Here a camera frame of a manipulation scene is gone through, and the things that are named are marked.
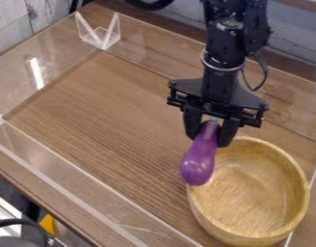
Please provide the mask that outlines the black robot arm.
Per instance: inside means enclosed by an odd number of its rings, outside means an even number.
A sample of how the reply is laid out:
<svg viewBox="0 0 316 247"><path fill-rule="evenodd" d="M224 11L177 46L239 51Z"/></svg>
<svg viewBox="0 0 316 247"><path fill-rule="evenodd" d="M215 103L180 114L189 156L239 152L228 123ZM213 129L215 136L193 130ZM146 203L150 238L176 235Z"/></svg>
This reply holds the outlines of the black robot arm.
<svg viewBox="0 0 316 247"><path fill-rule="evenodd" d="M267 0L200 0L207 42L200 52L203 76L168 82L166 103L182 111L185 133L193 138L204 115L220 118L217 146L232 142L237 129L263 124L268 104L253 95L244 65L249 56L268 71L261 49L268 44Z"/></svg>

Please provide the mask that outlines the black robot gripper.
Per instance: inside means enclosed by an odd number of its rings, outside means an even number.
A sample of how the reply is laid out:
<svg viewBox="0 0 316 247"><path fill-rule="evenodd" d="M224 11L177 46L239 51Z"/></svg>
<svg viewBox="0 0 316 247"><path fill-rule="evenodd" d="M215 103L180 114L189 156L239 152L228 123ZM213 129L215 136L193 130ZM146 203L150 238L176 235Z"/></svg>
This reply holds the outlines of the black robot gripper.
<svg viewBox="0 0 316 247"><path fill-rule="evenodd" d="M219 130L217 146L225 148L241 125L260 127L268 104L240 85L239 69L220 71L204 69L203 76L192 79L172 79L166 103L182 112L187 136L193 139L201 125L201 116L224 120Z"/></svg>

